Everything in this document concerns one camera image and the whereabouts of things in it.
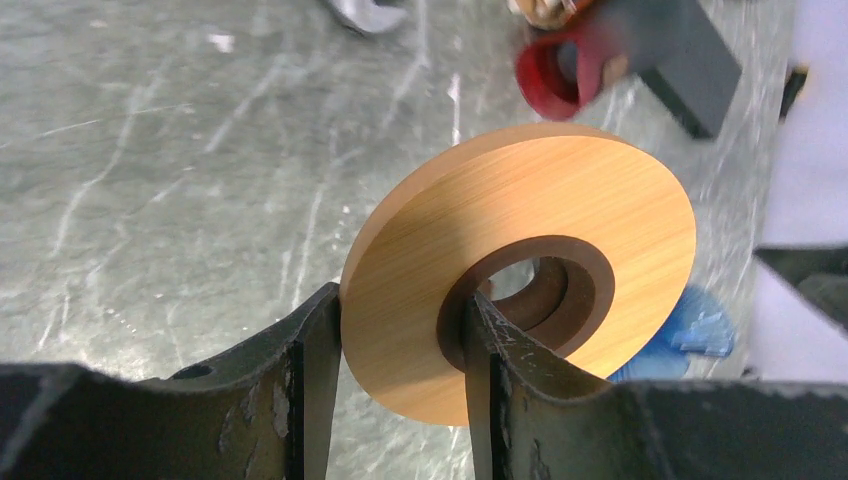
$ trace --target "black metal bracket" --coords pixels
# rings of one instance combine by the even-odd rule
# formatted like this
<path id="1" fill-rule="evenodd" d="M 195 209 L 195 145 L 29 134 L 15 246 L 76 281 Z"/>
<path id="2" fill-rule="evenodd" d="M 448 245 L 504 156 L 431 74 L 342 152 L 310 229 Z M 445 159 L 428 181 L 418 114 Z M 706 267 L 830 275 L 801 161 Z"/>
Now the black metal bracket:
<path id="1" fill-rule="evenodd" d="M 846 385 L 612 385 L 556 357 L 479 294 L 464 342 L 478 480 L 835 480 L 848 468 Z"/>
<path id="2" fill-rule="evenodd" d="M 848 334 L 848 245 L 760 247 L 754 255 Z"/>
<path id="3" fill-rule="evenodd" d="M 338 286 L 167 380 L 0 367 L 0 477 L 321 479 L 341 340 Z"/>
<path id="4" fill-rule="evenodd" d="M 325 477 L 338 286 L 167 380 L 0 366 L 0 477 Z M 562 361 L 481 294 L 463 323 L 478 480 L 842 479 L 848 386 L 611 385 Z"/>

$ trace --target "gray marble surface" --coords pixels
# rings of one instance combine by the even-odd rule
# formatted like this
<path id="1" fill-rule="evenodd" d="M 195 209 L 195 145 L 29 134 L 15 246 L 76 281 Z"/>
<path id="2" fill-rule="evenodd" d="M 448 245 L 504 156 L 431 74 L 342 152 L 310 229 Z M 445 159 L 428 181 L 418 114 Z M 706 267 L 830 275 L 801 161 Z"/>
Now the gray marble surface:
<path id="1" fill-rule="evenodd" d="M 2 360 L 168 376 L 337 279 L 415 167 L 538 120 L 505 1 L 401 4 L 403 28 L 369 40 L 317 0 L 0 0 Z M 692 280 L 744 333 L 794 2 L 705 6 L 745 72 L 721 138 L 688 139 L 635 79 L 577 121 L 679 177 Z M 692 374 L 736 375 L 743 350 Z M 471 475 L 467 430 L 384 411 L 342 366 L 328 478 Z"/>

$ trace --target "wood grain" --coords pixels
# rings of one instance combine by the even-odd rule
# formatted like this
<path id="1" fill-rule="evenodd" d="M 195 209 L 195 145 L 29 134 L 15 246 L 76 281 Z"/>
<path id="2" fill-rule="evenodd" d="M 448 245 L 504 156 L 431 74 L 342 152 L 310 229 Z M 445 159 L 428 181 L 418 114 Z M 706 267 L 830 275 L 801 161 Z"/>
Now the wood grain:
<path id="1" fill-rule="evenodd" d="M 695 218 L 674 175 L 645 152 L 574 124 L 488 133 L 402 181 L 357 236 L 342 274 L 342 347 L 377 402 L 409 418 L 467 425 L 464 375 L 436 337 L 439 309 L 470 266 L 526 238 L 600 250 L 615 292 L 568 360 L 606 377 L 654 335 L 695 254 Z"/>

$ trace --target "wooden washer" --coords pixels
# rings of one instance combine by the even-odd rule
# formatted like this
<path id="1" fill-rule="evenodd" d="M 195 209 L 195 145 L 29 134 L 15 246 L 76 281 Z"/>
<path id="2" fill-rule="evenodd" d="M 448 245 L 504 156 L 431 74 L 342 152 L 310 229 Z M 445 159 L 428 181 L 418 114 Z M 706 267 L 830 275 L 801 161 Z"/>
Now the wooden washer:
<path id="1" fill-rule="evenodd" d="M 574 124 L 495 131 L 424 164 L 365 222 L 341 279 L 342 347 L 386 408 L 467 425 L 458 322 L 489 276 L 543 258 L 531 285 L 496 305 L 606 377 L 662 325 L 694 255 L 686 193 L 647 153 Z M 545 291 L 556 296 L 527 301 Z"/>

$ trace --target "dark brown inner edge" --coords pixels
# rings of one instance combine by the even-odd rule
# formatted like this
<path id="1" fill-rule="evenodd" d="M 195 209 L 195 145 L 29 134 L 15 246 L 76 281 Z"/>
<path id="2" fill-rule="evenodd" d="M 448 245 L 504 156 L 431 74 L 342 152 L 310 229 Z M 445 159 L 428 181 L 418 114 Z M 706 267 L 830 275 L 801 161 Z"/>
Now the dark brown inner edge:
<path id="1" fill-rule="evenodd" d="M 577 350 L 601 325 L 615 292 L 615 275 L 604 254 L 572 237 L 520 240 L 469 268 L 442 302 L 436 335 L 455 368 L 465 370 L 461 323 L 468 299 L 495 273 L 532 258 L 540 259 L 533 280 L 515 295 L 492 302 L 507 320 L 561 357 Z"/>

